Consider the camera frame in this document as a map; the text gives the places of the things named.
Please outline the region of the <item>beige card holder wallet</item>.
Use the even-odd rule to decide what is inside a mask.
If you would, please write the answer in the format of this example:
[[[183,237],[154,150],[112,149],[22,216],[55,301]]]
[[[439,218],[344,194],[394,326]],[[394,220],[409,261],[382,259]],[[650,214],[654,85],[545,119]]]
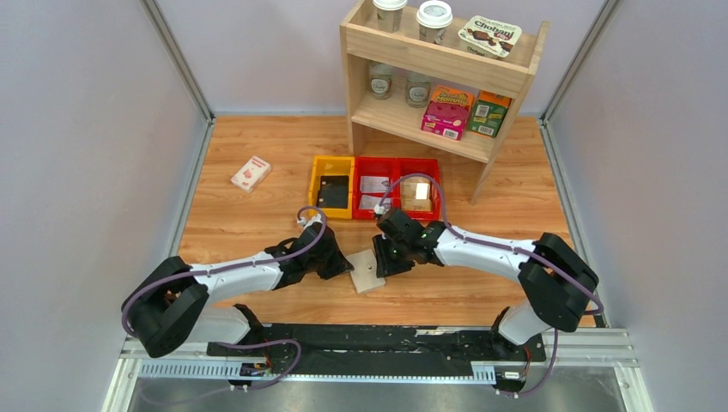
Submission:
[[[352,264],[349,272],[355,291],[366,294],[385,285],[385,279],[377,277],[377,261],[372,249],[350,254],[346,259]]]

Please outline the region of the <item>red plastic bin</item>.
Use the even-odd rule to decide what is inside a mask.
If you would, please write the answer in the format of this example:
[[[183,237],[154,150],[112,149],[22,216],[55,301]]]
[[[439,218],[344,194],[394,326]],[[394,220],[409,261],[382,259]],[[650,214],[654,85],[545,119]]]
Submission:
[[[399,177],[415,174],[404,179],[397,187],[400,190],[401,209],[410,217],[420,221],[439,220],[440,194],[427,175],[440,182],[440,166],[436,159],[398,158]]]
[[[397,178],[397,162],[391,157],[355,158],[352,218],[367,220],[390,184]]]

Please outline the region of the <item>yellow plastic bin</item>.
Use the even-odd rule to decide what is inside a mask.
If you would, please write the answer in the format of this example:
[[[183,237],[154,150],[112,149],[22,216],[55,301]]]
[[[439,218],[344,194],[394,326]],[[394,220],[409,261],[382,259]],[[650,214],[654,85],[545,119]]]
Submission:
[[[330,219],[353,218],[355,157],[317,155],[313,159],[308,203]]]

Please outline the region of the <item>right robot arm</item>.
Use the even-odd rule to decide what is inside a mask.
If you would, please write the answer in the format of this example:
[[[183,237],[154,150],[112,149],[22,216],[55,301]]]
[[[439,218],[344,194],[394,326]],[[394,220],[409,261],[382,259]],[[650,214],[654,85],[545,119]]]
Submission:
[[[518,283],[525,300],[494,321],[489,346],[512,359],[532,337],[546,330],[574,332],[596,300],[598,276],[559,236],[502,239],[464,231],[444,221],[422,225],[399,208],[377,216],[373,239],[377,275],[393,276],[415,264],[464,267]]]

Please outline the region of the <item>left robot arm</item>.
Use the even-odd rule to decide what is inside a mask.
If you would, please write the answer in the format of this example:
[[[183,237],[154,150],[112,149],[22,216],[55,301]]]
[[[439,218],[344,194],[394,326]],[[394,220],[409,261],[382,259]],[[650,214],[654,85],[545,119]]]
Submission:
[[[250,257],[218,264],[166,258],[124,301],[122,325],[152,358],[171,354],[188,342],[229,343],[249,356],[263,342],[252,312],[242,306],[221,308],[217,302],[285,288],[309,273],[328,280],[353,268],[334,231],[322,221],[311,221],[299,237]]]

